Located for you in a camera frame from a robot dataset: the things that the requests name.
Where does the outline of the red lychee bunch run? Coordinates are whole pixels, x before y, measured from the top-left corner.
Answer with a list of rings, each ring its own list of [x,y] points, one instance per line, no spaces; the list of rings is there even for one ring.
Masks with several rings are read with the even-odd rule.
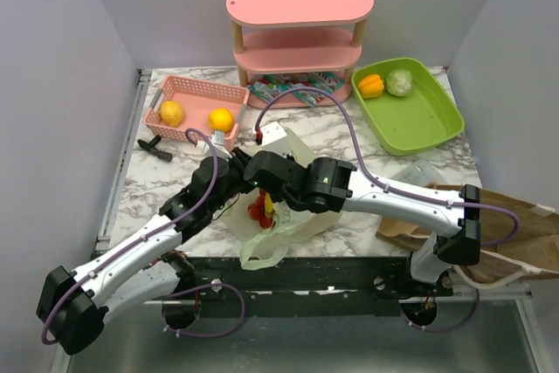
[[[264,211],[264,201],[265,201],[265,194],[263,190],[259,193],[257,198],[247,207],[248,215],[251,220],[257,222],[259,227],[263,230],[271,229],[274,225],[274,215],[271,218],[267,218],[265,211]]]

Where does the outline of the avocado print plastic bag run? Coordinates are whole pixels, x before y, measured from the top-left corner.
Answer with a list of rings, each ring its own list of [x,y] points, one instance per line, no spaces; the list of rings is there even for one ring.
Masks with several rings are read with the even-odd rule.
[[[298,164],[306,166],[315,158],[315,153],[292,130],[285,129],[292,149],[292,157]],[[256,154],[257,146],[249,148],[251,155]],[[239,239],[242,246],[239,251],[241,268],[246,271],[276,266],[286,257],[294,244],[305,242],[333,227],[341,215],[337,212],[313,214],[309,211],[296,212],[284,203],[274,204],[274,225],[263,230],[259,224],[250,219],[247,207],[259,193],[242,195],[225,213],[223,220],[228,229]]]

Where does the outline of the yellow banana bunch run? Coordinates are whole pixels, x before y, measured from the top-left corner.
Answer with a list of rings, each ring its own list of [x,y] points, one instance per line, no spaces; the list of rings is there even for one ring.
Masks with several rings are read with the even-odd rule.
[[[265,194],[264,211],[267,218],[271,218],[274,213],[273,201],[269,193]]]

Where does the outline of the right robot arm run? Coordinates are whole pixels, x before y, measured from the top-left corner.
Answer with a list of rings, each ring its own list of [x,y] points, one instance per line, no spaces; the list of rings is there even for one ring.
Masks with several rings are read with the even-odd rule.
[[[270,151],[248,162],[244,178],[294,211],[370,213],[425,228],[431,235],[401,277],[408,294],[424,294],[449,266],[480,261],[480,189],[473,185],[433,190],[370,180],[349,162],[318,157],[302,166]]]

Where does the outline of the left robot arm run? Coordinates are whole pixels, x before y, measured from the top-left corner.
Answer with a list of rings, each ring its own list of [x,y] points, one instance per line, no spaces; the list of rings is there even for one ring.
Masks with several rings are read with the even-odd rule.
[[[41,340],[68,355],[91,345],[105,326],[149,300],[182,299],[226,287],[205,280],[177,247],[211,224],[215,213],[237,194],[253,191],[244,178],[251,156],[235,148],[227,158],[212,154],[190,184],[169,199],[137,233],[114,249],[71,271],[63,266],[45,278],[37,316]]]

